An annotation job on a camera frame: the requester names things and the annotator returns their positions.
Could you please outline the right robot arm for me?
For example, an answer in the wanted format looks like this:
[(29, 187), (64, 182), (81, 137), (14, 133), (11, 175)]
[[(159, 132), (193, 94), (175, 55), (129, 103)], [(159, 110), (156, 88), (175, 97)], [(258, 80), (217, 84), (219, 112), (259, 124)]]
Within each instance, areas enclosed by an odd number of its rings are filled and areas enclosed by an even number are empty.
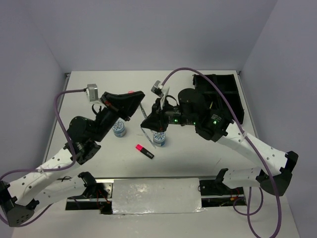
[(141, 127), (165, 132), (170, 124), (193, 125), (203, 139), (226, 146), (256, 165), (251, 169), (221, 169), (215, 179), (215, 188), (221, 194), (237, 187), (259, 187), (271, 195), (284, 195), (298, 154), (274, 149), (241, 131), (239, 124), (225, 111), (207, 106), (204, 96), (194, 89), (180, 91), (178, 102), (178, 105), (172, 106), (166, 98), (156, 99)]

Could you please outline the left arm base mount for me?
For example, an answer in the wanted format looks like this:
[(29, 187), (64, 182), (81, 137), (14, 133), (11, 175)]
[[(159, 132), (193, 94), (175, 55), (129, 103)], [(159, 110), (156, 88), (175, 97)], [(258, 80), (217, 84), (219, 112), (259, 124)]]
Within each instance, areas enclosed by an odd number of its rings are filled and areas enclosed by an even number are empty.
[(81, 195), (69, 197), (66, 211), (96, 210), (102, 215), (112, 215), (112, 182), (98, 182), (89, 172), (82, 172), (79, 178), (84, 182)]

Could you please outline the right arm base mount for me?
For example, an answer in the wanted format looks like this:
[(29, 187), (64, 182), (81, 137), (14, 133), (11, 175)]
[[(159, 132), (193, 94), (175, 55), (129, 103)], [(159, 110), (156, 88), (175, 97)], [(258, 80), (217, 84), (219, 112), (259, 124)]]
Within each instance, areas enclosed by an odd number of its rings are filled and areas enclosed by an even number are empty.
[(216, 184), (214, 179), (200, 179), (198, 191), (201, 194), (203, 208), (246, 206), (246, 199), (242, 187), (228, 188), (223, 184)]

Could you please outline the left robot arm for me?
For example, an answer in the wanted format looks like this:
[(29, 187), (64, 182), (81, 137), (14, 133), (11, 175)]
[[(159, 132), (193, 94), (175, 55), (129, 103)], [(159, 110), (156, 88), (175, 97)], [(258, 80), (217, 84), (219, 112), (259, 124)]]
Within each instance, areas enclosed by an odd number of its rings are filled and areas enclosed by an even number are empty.
[(46, 211), (59, 200), (84, 196), (86, 198), (101, 194), (107, 196), (107, 190), (89, 172), (63, 182), (57, 180), (71, 170), (80, 168), (92, 159), (100, 150), (101, 142), (118, 119), (129, 121), (145, 97), (142, 91), (126, 94), (104, 92), (95, 96), (91, 103), (99, 105), (95, 119), (83, 116), (74, 117), (68, 128), (62, 124), (59, 112), (56, 119), (66, 137), (65, 145), (45, 163), (35, 169), (18, 169), (13, 173), (24, 173), (12, 182), (0, 181), (0, 207), (3, 211), (0, 219), (10, 227), (23, 227), (32, 223), (31, 217), (40, 209)]

